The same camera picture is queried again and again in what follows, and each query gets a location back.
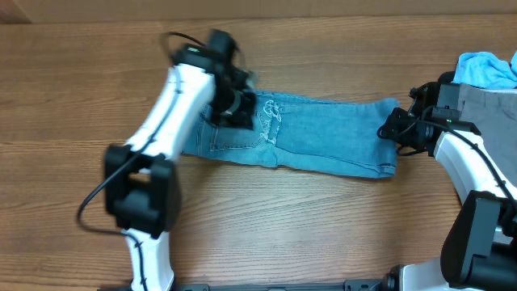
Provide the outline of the light blue denim jeans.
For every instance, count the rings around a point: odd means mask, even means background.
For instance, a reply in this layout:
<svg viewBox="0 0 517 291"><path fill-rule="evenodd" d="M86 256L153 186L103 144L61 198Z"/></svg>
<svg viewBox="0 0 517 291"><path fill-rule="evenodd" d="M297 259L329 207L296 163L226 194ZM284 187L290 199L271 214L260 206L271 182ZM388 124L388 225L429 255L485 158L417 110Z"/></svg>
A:
<svg viewBox="0 0 517 291"><path fill-rule="evenodd" d="M393 141L377 131L399 102L374 103L311 99L258 91L253 129L215 128L196 121L184 154L262 167L290 167L325 174L381 179L395 174Z"/></svg>

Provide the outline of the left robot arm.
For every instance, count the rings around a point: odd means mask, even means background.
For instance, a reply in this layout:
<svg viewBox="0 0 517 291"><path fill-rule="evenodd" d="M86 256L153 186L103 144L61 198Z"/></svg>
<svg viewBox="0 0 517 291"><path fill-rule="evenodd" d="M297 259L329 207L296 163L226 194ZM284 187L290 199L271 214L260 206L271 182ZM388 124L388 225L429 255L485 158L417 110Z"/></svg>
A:
<svg viewBox="0 0 517 291"><path fill-rule="evenodd" d="M235 66L239 47L213 29L207 42L189 38L170 53L167 79L141 127L104 156L105 206L124 236L131 290L171 290L169 232L182 196L175 163L199 118L216 128L252 129L256 98L250 72Z"/></svg>

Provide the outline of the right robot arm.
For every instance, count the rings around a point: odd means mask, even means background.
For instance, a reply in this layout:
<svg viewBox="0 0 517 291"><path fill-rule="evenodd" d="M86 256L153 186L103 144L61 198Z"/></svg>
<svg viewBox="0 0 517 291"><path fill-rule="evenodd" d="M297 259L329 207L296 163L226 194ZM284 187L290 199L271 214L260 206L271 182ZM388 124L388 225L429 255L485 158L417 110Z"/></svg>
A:
<svg viewBox="0 0 517 291"><path fill-rule="evenodd" d="M514 290L516 188L484 147L477 126L460 118L460 87L412 88L410 108L394 108L377 131L412 154L428 153L451 179L461 209L440 257L396 267L383 290Z"/></svg>

